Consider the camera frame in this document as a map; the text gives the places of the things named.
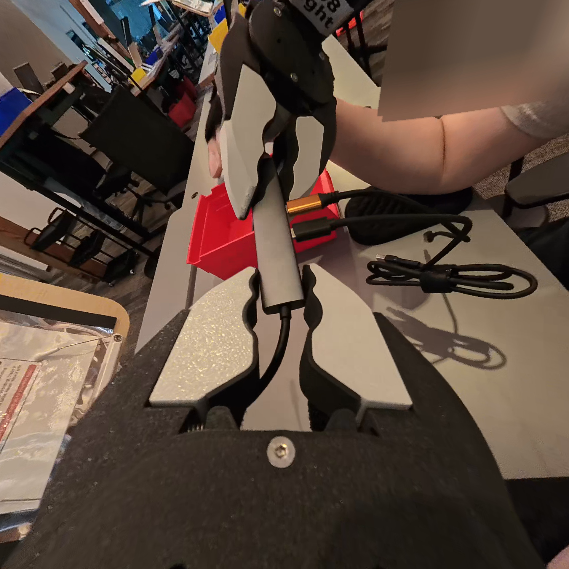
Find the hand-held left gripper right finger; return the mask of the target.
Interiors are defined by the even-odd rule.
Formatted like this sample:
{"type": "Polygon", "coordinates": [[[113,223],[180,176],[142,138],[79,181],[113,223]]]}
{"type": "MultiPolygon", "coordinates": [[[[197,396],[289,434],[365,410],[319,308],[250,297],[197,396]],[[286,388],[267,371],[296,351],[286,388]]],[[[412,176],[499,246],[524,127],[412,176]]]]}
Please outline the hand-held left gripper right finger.
{"type": "Polygon", "coordinates": [[[370,410],[408,410],[412,400],[371,308],[321,266],[302,268],[308,326],[299,384],[311,425],[322,430],[336,411],[359,426],[370,410]]]}

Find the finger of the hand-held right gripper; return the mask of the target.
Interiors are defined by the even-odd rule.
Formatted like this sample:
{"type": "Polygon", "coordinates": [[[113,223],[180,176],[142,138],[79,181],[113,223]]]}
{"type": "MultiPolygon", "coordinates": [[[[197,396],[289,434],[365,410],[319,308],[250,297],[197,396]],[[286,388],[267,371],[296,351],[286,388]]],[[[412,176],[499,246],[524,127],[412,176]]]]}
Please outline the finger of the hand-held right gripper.
{"type": "Polygon", "coordinates": [[[238,219],[248,216],[269,181],[276,179],[276,165],[265,146],[274,142],[292,117],[277,103],[261,75],[242,65],[231,117],[224,119],[220,129],[225,187],[238,219]]]}
{"type": "Polygon", "coordinates": [[[313,116],[292,116],[273,143],[273,160],[286,202],[307,196],[322,173],[325,126],[313,116]]]}

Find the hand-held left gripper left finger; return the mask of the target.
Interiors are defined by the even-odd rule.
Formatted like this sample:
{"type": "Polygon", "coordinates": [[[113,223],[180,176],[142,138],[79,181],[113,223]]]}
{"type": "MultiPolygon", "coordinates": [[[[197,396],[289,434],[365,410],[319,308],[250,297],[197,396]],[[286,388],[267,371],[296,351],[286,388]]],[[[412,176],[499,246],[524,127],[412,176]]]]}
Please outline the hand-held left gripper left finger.
{"type": "Polygon", "coordinates": [[[260,380],[257,322],[259,274],[246,267],[189,309],[149,397],[152,407],[227,407],[241,426],[260,380]]]}

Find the red storage bin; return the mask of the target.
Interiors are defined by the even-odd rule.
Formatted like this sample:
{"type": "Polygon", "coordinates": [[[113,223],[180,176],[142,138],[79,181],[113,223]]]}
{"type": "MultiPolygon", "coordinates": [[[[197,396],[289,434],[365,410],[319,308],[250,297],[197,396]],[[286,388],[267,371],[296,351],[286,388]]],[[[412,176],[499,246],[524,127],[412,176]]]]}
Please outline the red storage bin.
{"type": "MultiPolygon", "coordinates": [[[[332,179],[327,170],[320,175],[312,195],[334,192],[332,179]]],[[[318,217],[339,219],[337,204],[328,205],[323,210],[308,212],[294,217],[295,223],[313,220],[318,217]]],[[[294,243],[295,252],[314,248],[336,238],[336,231],[330,235],[294,243]]],[[[239,220],[232,209],[225,184],[211,188],[211,193],[200,196],[191,231],[187,263],[226,280],[246,267],[258,267],[252,212],[245,220],[239,220]]]]}

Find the grey usb hub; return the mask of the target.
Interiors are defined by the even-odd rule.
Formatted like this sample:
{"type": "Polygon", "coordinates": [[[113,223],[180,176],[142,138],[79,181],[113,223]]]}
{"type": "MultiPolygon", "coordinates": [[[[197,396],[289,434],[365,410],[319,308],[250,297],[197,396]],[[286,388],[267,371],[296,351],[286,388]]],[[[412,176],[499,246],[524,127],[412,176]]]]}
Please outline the grey usb hub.
{"type": "Polygon", "coordinates": [[[268,387],[281,366],[290,337],[292,311],[303,307],[304,293],[285,200],[273,157],[260,160],[258,183],[252,196],[252,228],[260,273],[262,308],[280,318],[279,337],[264,373],[246,389],[251,405],[268,387]]]}

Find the person's right forearm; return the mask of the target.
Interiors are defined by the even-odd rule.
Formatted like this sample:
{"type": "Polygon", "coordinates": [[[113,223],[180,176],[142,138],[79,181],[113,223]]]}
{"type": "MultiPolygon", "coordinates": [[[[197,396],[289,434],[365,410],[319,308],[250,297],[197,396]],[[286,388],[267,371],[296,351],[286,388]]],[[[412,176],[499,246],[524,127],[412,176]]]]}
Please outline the person's right forearm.
{"type": "Polygon", "coordinates": [[[376,110],[336,100],[331,162],[396,194],[445,193],[445,129],[439,118],[383,122],[376,110]]]}

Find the person's right hand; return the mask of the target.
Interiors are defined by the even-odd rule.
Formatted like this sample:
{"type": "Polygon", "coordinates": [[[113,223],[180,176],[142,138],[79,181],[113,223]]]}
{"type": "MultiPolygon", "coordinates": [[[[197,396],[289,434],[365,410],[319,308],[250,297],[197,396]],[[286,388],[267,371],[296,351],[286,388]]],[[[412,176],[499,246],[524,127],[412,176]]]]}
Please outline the person's right hand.
{"type": "Polygon", "coordinates": [[[223,164],[222,164],[222,157],[221,157],[221,149],[220,149],[220,142],[219,142],[219,133],[220,130],[217,129],[215,134],[213,134],[207,140],[207,149],[208,149],[208,169],[210,176],[213,179],[219,179],[222,177],[223,173],[223,164]]]}

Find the red crate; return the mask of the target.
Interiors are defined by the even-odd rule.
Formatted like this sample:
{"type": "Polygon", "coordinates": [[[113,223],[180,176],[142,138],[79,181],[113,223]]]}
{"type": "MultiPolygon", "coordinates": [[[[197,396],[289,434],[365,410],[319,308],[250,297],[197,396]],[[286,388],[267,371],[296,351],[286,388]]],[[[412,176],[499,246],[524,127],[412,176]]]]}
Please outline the red crate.
{"type": "Polygon", "coordinates": [[[168,117],[181,129],[189,126],[196,112],[197,89],[184,76],[175,86],[174,99],[168,108],[168,117]]]}

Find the black wrist rest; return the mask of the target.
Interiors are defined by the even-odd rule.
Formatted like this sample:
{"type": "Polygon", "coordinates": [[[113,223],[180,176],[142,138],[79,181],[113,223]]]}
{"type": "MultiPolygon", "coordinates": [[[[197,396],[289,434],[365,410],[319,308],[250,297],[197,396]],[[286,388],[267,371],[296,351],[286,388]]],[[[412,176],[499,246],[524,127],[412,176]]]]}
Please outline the black wrist rest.
{"type": "MultiPolygon", "coordinates": [[[[345,205],[344,217],[413,214],[459,215],[472,202],[472,187],[441,195],[397,195],[368,187],[351,193],[345,205]]],[[[424,216],[407,221],[358,222],[348,226],[352,240],[359,245],[373,246],[406,237],[431,226],[441,224],[424,216]]]]}

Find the black office chair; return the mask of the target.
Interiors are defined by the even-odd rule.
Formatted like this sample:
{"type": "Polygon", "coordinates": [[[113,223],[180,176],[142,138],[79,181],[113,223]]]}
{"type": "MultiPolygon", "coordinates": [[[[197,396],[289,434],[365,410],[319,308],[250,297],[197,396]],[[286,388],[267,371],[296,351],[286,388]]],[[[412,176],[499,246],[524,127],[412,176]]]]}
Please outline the black office chair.
{"type": "Polygon", "coordinates": [[[127,169],[167,194],[186,183],[194,142],[154,104],[117,88],[80,138],[112,166],[127,169]]]}

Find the wood-edged black board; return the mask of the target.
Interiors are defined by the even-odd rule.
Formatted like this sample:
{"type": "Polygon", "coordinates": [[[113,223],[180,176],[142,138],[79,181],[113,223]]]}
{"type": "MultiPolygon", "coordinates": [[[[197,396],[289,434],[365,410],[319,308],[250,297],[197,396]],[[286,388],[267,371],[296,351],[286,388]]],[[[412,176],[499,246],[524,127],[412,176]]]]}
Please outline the wood-edged black board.
{"type": "Polygon", "coordinates": [[[130,318],[118,302],[18,276],[1,274],[1,309],[62,323],[112,330],[127,337],[130,318]]]}

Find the laminated instruction sheet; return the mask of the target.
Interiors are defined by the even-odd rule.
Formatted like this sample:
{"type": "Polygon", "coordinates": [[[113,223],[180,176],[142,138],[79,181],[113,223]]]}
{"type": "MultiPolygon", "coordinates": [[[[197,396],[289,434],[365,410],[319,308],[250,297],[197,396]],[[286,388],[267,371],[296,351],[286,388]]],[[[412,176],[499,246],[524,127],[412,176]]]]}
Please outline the laminated instruction sheet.
{"type": "Polygon", "coordinates": [[[72,430],[111,379],[123,341],[67,348],[42,362],[31,359],[59,345],[112,334],[1,310],[1,544],[29,532],[72,430]]]}

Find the wooden desk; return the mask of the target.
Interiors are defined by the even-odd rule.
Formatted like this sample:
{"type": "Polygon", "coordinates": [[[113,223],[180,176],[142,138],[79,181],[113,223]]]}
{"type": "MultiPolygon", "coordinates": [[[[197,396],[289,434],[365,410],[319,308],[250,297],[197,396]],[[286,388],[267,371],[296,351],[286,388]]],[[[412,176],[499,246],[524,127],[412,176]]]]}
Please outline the wooden desk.
{"type": "Polygon", "coordinates": [[[82,82],[75,84],[78,76],[85,77],[85,68],[88,61],[83,60],[76,64],[65,76],[57,80],[49,89],[42,93],[35,101],[23,109],[1,135],[1,148],[16,132],[25,126],[32,118],[40,124],[53,126],[75,104],[82,101],[85,96],[85,85],[82,82]]]}

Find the person's grey shirt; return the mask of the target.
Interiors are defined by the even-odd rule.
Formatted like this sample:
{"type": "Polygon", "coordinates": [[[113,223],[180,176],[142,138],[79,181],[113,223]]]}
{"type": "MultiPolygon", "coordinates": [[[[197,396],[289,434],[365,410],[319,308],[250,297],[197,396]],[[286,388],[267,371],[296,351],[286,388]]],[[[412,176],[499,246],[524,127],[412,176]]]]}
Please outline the person's grey shirt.
{"type": "Polygon", "coordinates": [[[568,98],[504,105],[501,111],[516,128],[539,139],[551,140],[568,134],[568,98]]]}

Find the blue storage bin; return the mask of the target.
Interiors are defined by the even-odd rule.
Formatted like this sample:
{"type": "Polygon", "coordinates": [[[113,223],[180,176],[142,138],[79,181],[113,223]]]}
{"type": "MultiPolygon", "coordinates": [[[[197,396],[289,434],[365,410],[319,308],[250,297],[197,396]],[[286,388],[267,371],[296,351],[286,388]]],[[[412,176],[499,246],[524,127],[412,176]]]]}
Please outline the blue storage bin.
{"type": "Polygon", "coordinates": [[[1,95],[1,136],[30,105],[30,99],[17,88],[12,88],[1,95]]]}

